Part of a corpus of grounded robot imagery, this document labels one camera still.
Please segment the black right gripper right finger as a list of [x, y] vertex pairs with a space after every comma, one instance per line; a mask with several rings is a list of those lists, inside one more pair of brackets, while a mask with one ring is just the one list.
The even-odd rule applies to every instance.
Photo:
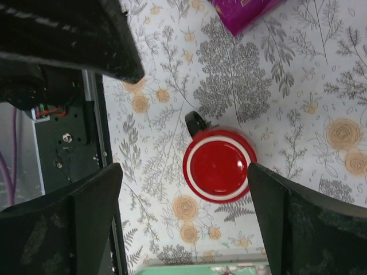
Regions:
[[259, 163], [247, 178], [272, 274], [366, 274], [366, 208]]

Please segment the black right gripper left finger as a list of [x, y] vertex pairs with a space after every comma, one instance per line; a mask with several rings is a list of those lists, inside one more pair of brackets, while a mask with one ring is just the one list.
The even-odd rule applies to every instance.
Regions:
[[1, 211], [1, 274], [98, 274], [122, 178], [113, 163]]

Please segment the red mug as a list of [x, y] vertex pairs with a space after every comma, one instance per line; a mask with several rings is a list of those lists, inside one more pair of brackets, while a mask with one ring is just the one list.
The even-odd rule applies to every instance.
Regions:
[[235, 202], [249, 193], [248, 167], [257, 161], [249, 137], [232, 127], [209, 128], [195, 111], [185, 116], [192, 142], [182, 170], [198, 197], [212, 203]]

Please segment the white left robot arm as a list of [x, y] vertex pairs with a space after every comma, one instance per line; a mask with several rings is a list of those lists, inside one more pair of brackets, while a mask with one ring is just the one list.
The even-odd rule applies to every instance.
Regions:
[[145, 72], [119, 1], [2, 1], [1, 101], [28, 111], [73, 100], [73, 72], [135, 84]]

